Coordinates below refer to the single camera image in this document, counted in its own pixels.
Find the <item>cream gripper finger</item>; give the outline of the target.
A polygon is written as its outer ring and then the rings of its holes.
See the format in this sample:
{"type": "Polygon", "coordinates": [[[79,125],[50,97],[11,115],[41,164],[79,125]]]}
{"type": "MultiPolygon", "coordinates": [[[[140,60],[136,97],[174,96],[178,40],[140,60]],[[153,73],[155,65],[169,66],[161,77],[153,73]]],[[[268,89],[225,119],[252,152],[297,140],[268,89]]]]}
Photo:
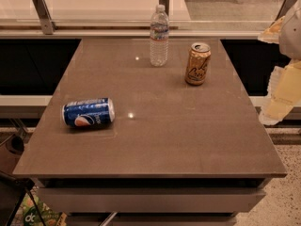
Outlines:
{"type": "Polygon", "coordinates": [[[279,33],[284,21],[284,16],[273,22],[268,28],[258,36],[258,40],[266,43],[279,44],[279,33]]]}
{"type": "Polygon", "coordinates": [[[301,61],[292,59],[284,68],[276,66],[273,69],[259,120],[264,125],[275,125],[283,121],[300,101],[301,61]]]}

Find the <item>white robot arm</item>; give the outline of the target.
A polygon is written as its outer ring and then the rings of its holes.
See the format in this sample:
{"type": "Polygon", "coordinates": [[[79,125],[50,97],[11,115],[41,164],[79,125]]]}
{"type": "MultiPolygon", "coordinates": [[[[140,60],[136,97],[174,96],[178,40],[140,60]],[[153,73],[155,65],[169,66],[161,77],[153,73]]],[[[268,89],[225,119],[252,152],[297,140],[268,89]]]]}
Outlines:
{"type": "Polygon", "coordinates": [[[271,72],[267,95],[263,98],[259,120],[264,125],[282,121],[301,101],[301,0],[258,36],[258,40],[279,45],[290,62],[271,72]]]}

